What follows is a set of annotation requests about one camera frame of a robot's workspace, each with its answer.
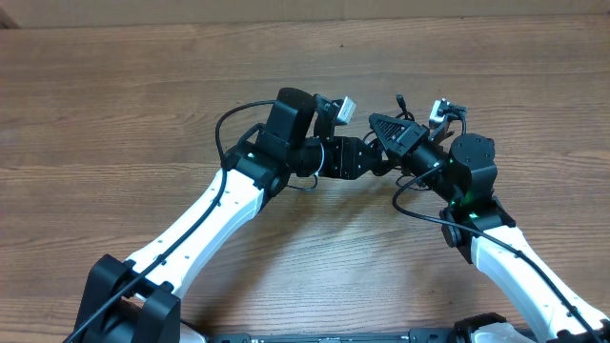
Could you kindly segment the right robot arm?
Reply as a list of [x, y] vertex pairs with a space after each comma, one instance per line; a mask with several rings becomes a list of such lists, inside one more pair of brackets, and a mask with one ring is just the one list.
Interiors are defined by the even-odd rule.
[[445, 150], [414, 121], [373, 113], [369, 123], [390, 161], [446, 202], [438, 216], [426, 219], [438, 223], [447, 245], [503, 291], [537, 341], [608, 341], [608, 316], [541, 260], [494, 195], [493, 139], [466, 132]]

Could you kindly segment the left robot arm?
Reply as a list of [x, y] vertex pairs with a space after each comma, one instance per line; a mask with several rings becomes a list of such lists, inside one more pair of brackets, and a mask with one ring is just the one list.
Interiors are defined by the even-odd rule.
[[264, 123], [224, 150], [204, 193], [163, 233], [125, 261], [106, 254], [91, 268], [70, 342], [204, 342], [183, 322], [188, 288], [226, 240], [292, 175], [354, 180], [380, 158], [357, 137], [335, 134], [356, 103], [283, 88]]

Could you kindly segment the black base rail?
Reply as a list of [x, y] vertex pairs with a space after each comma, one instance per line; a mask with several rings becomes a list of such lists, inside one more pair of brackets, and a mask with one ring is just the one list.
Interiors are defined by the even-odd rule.
[[506, 319], [496, 313], [480, 314], [456, 322], [453, 328], [415, 328], [403, 333], [318, 333], [288, 335], [250, 335], [224, 333], [206, 335], [182, 320], [181, 342], [213, 343], [451, 343], [474, 342], [472, 335], [479, 329], [510, 327]]

